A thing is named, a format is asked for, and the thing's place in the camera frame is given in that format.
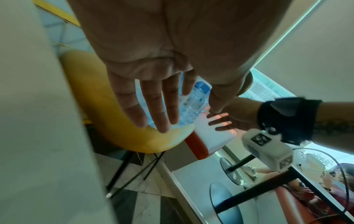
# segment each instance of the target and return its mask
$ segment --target yellow metal frame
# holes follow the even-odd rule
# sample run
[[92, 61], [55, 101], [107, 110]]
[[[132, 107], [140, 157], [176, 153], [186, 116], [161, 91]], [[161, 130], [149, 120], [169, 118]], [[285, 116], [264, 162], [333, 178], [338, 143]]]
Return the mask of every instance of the yellow metal frame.
[[32, 0], [38, 7], [59, 16], [60, 18], [80, 27], [79, 21], [71, 14], [43, 0]]

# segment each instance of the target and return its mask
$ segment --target black cable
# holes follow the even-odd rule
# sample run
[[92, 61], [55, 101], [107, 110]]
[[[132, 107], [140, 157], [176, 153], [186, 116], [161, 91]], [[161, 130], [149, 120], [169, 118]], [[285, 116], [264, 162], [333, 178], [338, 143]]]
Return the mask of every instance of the black cable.
[[[345, 173], [344, 173], [344, 170], [343, 170], [342, 166], [339, 164], [339, 162], [338, 162], [333, 156], [331, 156], [330, 154], [328, 154], [328, 153], [326, 153], [326, 152], [323, 152], [323, 151], [321, 151], [321, 150], [318, 150], [318, 149], [311, 149], [311, 148], [295, 148], [295, 149], [309, 149], [309, 150], [314, 150], [314, 151], [322, 152], [322, 153], [326, 154], [327, 156], [329, 156], [331, 159], [333, 159], [333, 160], [336, 162], [337, 166], [339, 167], [339, 169], [340, 169], [340, 171], [341, 171], [341, 173], [342, 173], [342, 175], [343, 175], [343, 181], [344, 181], [344, 185], [345, 185], [345, 187], [346, 187], [346, 196], [347, 196], [347, 198], [346, 198], [346, 205], [345, 205], [345, 207], [344, 207], [344, 210], [342, 211], [342, 213], [345, 214], [346, 211], [347, 211], [347, 209], [348, 209], [348, 206], [349, 206], [349, 199], [350, 199], [350, 197], [349, 197], [349, 185], [348, 185], [347, 177], [346, 177], [346, 175], [345, 175]], [[322, 217], [319, 217], [319, 218], [317, 218], [317, 219], [315, 219], [315, 220], [309, 222], [308, 224], [312, 224], [312, 223], [314, 223], [314, 222], [316, 222], [316, 221], [319, 221], [319, 220], [321, 220], [321, 219], [329, 218], [329, 217], [334, 217], [334, 216], [338, 216], [338, 215], [339, 215], [339, 213], [338, 213], [338, 214], [333, 214], [333, 215], [322, 216]]]

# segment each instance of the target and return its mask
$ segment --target black floor tile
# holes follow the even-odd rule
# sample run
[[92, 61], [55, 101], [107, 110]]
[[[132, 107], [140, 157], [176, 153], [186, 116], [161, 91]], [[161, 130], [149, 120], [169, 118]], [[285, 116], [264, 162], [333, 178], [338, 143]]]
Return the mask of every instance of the black floor tile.
[[132, 223], [137, 196], [137, 192], [124, 189], [117, 197], [111, 199], [114, 213], [119, 224]]
[[160, 224], [192, 224], [177, 199], [161, 196]]
[[[86, 125], [86, 130], [95, 153], [109, 156], [114, 159], [124, 160], [124, 156], [127, 150], [107, 141], [98, 133], [93, 125]], [[144, 153], [139, 153], [139, 157], [135, 153], [130, 163], [142, 166], [142, 162], [144, 162], [144, 156]]]

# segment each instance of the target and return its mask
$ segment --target floor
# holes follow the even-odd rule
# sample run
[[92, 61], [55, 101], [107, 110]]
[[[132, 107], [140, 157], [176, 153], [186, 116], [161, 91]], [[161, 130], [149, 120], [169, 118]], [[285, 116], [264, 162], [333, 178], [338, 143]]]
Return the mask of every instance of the floor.
[[[122, 163], [125, 150], [104, 140], [93, 126], [86, 126], [95, 151], [103, 182], [107, 185]], [[115, 184], [112, 193], [122, 187], [151, 161], [135, 154]], [[191, 221], [156, 169], [144, 181], [145, 171], [112, 200], [120, 224], [191, 224]]]

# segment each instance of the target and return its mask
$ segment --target plastic bottle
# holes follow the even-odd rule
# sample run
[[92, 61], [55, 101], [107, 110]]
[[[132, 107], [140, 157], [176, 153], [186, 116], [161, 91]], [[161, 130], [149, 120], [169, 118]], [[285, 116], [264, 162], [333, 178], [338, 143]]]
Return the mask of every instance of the plastic bottle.
[[[195, 120], [203, 113], [204, 109], [208, 105], [211, 85], [202, 78], [199, 78], [194, 85], [191, 94], [188, 96], [182, 95], [182, 83], [183, 76], [181, 76], [180, 86], [178, 88], [179, 93], [179, 105], [180, 105], [180, 121], [176, 125], [172, 125], [171, 129], [180, 128], [187, 124], [193, 124]], [[144, 109], [147, 118], [149, 119], [149, 125], [156, 128], [154, 121], [149, 113], [148, 106], [141, 92], [139, 82], [135, 82], [136, 95], [141, 107]]]

